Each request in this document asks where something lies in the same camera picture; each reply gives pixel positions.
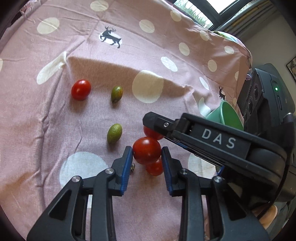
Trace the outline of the person's hand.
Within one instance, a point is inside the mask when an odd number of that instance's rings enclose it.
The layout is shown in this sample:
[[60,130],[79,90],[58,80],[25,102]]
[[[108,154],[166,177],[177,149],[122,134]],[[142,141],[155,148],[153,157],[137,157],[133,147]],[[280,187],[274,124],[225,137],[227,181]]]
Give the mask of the person's hand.
[[[257,217],[263,210],[263,207],[259,207],[254,209],[252,212]],[[273,220],[276,218],[277,213],[278,208],[275,205],[273,205],[267,210],[265,214],[263,214],[263,216],[259,219],[259,222],[265,229],[267,229],[271,225]]]

